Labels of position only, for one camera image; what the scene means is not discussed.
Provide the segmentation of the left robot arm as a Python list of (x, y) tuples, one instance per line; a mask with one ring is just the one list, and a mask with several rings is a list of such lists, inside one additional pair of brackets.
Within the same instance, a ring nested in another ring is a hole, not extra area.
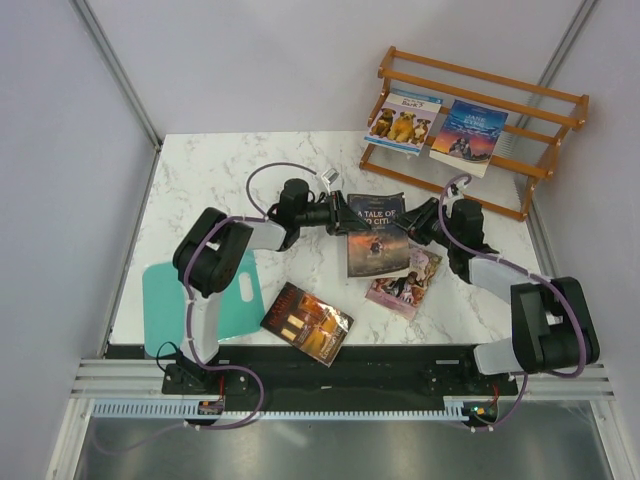
[(185, 382), (196, 392), (208, 393), (218, 385), (220, 371), (210, 361), (219, 351), (220, 303), (244, 254), (253, 250), (284, 252), (307, 227), (323, 227), (333, 236), (371, 230), (341, 191), (312, 201), (308, 183), (294, 178), (284, 183), (278, 202), (265, 216), (228, 216), (209, 207), (181, 241), (172, 260), (187, 294), (180, 350), (191, 361)]

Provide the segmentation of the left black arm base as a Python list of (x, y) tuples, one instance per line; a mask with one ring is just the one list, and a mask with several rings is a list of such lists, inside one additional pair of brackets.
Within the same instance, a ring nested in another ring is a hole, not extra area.
[(249, 395), (259, 387), (245, 367), (211, 364), (202, 369), (181, 358), (163, 367), (163, 394), (166, 395)]

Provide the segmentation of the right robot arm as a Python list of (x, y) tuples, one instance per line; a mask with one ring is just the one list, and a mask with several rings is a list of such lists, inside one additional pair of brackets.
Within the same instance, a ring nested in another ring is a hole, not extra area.
[(498, 255), (484, 241), (480, 203), (459, 199), (442, 207), (432, 198), (394, 220), (413, 242), (447, 249), (450, 270), (510, 306), (511, 336), (480, 344), (458, 368), (467, 392), (483, 392), (495, 374), (549, 373), (579, 376), (600, 357), (600, 345), (580, 283), (549, 279)]

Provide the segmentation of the Jane Eyre blue book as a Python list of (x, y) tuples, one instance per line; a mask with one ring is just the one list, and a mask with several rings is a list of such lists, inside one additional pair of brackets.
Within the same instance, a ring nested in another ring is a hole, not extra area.
[(431, 145), (429, 157), (483, 178), (507, 119), (504, 111), (455, 100)]

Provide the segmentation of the dog cover Bark book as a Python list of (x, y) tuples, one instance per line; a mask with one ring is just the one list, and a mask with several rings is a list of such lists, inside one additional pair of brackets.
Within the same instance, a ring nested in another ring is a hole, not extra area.
[(443, 100), (429, 95), (392, 89), (364, 136), (372, 145), (418, 156)]

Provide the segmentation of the Tale of Two Cities book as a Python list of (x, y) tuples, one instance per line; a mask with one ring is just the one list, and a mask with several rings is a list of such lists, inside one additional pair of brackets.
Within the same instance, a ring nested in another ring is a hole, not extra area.
[(349, 194), (347, 202), (371, 227), (347, 236), (347, 277), (375, 279), (406, 273), (410, 265), (409, 240), (394, 223), (405, 212), (404, 194)]

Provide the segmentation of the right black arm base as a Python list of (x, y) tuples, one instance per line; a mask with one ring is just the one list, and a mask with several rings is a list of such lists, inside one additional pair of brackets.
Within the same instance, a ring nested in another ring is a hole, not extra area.
[(428, 390), (437, 396), (494, 397), (516, 396), (518, 387), (507, 374), (483, 375), (473, 366), (461, 363), (432, 363), (422, 371)]

